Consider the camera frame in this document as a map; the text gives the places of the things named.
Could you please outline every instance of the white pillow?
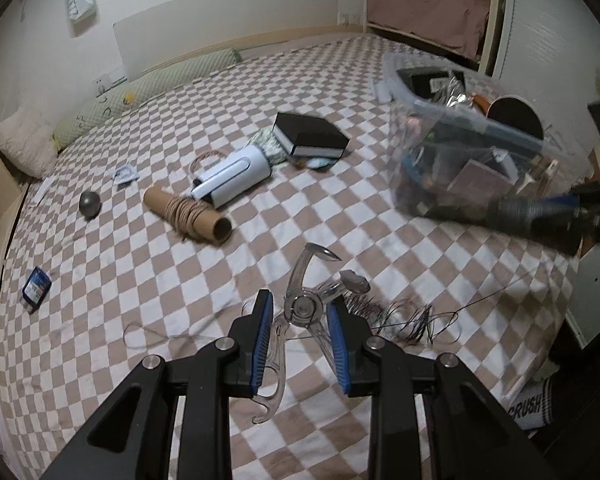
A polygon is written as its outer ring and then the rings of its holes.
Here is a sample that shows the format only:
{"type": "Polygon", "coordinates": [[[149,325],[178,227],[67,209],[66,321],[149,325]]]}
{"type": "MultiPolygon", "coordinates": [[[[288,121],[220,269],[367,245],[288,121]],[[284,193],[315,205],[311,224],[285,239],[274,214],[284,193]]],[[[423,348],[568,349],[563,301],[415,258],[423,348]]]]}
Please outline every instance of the white pillow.
{"type": "Polygon", "coordinates": [[[28,106],[0,123],[0,150],[16,168],[35,178],[49,176],[58,160],[51,127],[28,106]]]}

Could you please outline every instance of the metal screw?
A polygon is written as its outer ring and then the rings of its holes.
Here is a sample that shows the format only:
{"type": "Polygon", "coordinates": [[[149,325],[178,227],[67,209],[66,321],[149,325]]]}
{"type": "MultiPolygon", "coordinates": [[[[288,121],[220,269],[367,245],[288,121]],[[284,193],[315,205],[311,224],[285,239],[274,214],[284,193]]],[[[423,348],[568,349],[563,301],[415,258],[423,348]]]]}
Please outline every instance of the metal screw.
{"type": "Polygon", "coordinates": [[[366,345],[372,350],[379,350],[384,346],[384,339],[380,336],[373,335],[366,340],[366,345]]]}
{"type": "Polygon", "coordinates": [[[218,350],[230,350],[234,347],[235,341],[230,337],[221,337],[220,339],[216,339],[216,348],[218,350]]]}
{"type": "Polygon", "coordinates": [[[147,370],[153,370],[160,365],[160,356],[159,355],[148,355],[144,359],[142,359],[142,366],[144,366],[147,370]]]}
{"type": "Polygon", "coordinates": [[[452,354],[451,352],[445,352],[440,355],[440,362],[445,368],[455,368],[458,366],[460,360],[456,356],[456,354],[452,354]]]}

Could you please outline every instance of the pink fabric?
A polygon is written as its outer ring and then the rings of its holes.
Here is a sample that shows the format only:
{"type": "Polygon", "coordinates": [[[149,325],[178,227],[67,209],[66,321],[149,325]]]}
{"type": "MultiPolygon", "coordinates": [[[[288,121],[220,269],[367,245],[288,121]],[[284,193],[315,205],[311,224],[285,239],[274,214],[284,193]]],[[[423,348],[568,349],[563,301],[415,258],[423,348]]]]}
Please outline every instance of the pink fabric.
{"type": "Polygon", "coordinates": [[[476,59],[489,6],[482,0],[368,0],[368,20],[476,59]]]}

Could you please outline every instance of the checkered bedsheet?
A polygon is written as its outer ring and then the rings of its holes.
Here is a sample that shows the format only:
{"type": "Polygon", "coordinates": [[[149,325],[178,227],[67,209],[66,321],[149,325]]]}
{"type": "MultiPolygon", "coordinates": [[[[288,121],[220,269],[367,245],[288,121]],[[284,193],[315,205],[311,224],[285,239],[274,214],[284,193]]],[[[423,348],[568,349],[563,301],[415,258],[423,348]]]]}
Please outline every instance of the checkered bedsheet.
{"type": "MultiPolygon", "coordinates": [[[[61,155],[42,204],[27,199],[0,295],[0,398],[28,478],[40,476],[144,355],[185,356],[209,337],[227,334],[260,288],[269,288],[282,304],[289,272],[307,241],[342,258],[340,264],[312,262],[310,285],[353,269],[368,277],[376,297],[432,302],[436,312],[512,283],[463,310],[432,346],[408,351],[456,352],[503,404],[515,396],[564,319],[577,260],[481,228],[410,219],[392,209],[382,175],[389,110],[368,91],[387,50],[402,51],[414,63],[431,59],[363,36],[251,60],[168,92],[61,155]],[[271,179],[225,208],[234,233],[221,248],[181,239],[142,205],[153,184],[184,192],[190,186],[186,168],[196,154],[236,150],[248,134],[271,124],[278,110],[292,109],[333,121],[351,137],[352,153],[325,173],[276,167],[271,179]],[[118,190],[110,174],[123,163],[135,165],[140,179],[118,190]],[[85,189],[103,201],[91,222],[78,212],[85,189]],[[29,315],[20,290],[36,265],[53,285],[40,310],[29,315]],[[125,344],[129,323],[206,338],[160,342],[132,330],[125,344]],[[152,343],[150,350],[138,348],[152,343]]],[[[370,401],[342,395],[312,339],[290,341],[286,359],[287,388],[271,421],[253,426],[251,416],[260,408],[249,400],[231,402],[234,477],[363,477],[370,401]]]]}

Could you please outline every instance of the electrical socket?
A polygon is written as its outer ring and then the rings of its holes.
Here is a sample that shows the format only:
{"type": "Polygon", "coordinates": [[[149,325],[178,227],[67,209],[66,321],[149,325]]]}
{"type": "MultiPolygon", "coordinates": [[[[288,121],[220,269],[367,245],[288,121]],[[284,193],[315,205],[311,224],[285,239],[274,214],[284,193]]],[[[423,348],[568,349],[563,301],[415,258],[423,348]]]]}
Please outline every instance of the electrical socket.
{"type": "Polygon", "coordinates": [[[102,74],[93,82],[94,92],[96,97],[101,96],[107,90],[111,89],[111,78],[109,74],[102,74]]]}

